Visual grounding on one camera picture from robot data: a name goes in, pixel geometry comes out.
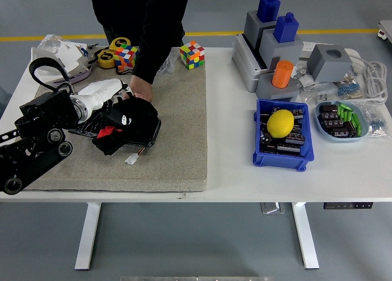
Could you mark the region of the person's left hand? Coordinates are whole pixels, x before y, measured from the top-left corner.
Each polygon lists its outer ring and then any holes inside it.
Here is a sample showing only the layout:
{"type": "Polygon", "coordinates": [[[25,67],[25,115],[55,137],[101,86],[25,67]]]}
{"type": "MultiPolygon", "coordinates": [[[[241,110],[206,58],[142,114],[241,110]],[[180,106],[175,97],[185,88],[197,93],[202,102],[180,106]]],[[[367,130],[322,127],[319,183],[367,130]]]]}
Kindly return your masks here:
{"type": "Polygon", "coordinates": [[[133,75],[130,79],[129,86],[135,97],[144,99],[148,102],[153,101],[153,88],[147,81],[133,75]]]}

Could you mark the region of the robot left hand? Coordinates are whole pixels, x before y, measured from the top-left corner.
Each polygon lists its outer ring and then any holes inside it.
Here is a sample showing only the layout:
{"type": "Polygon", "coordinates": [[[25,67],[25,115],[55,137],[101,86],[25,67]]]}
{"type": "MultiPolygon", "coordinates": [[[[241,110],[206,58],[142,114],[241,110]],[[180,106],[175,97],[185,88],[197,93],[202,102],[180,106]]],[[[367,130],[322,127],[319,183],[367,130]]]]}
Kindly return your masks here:
{"type": "Polygon", "coordinates": [[[129,86],[118,78],[112,78],[91,83],[78,94],[71,95],[70,98],[79,117],[78,123],[86,122],[93,111],[101,109],[106,101],[122,89],[129,89],[129,86]]]}

